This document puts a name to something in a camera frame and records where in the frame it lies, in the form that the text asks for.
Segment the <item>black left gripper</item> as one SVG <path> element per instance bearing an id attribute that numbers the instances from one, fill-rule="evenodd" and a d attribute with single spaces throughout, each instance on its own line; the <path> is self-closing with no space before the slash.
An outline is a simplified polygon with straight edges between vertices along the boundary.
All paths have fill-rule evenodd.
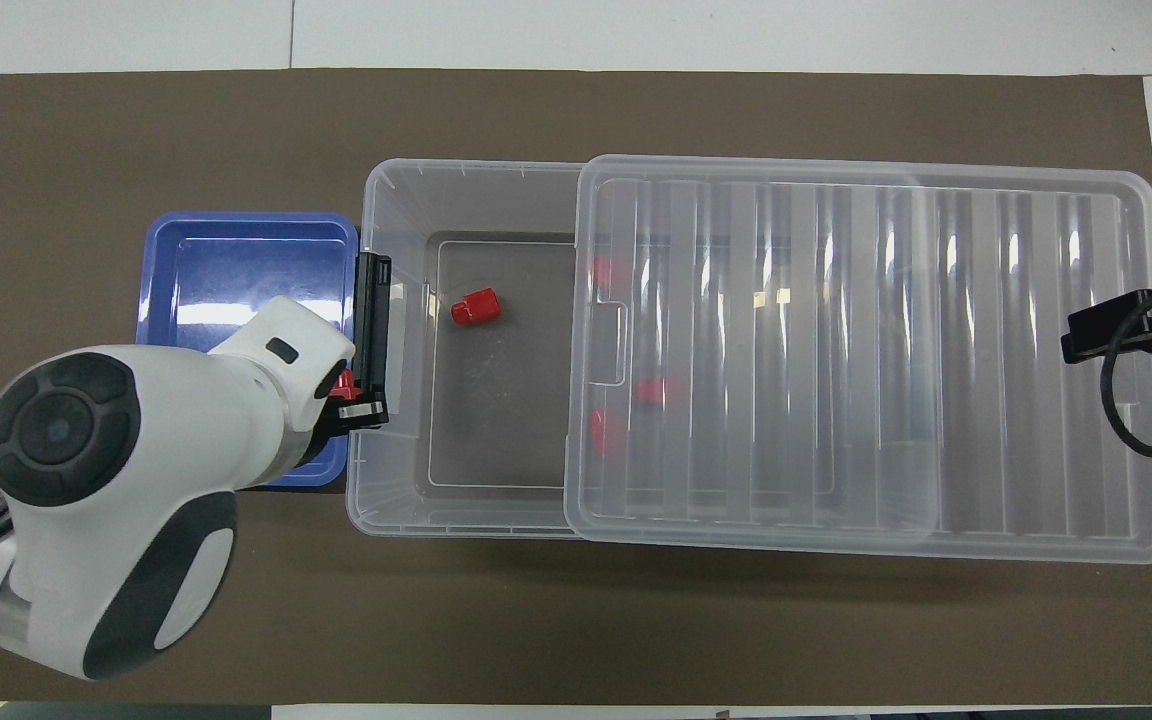
<path id="1" fill-rule="evenodd" d="M 339 397 L 342 378 L 335 378 L 326 391 L 319 418 L 316 420 L 316 445 L 326 445 L 333 438 L 353 430 L 379 429 L 389 420 L 384 396 Z"/>

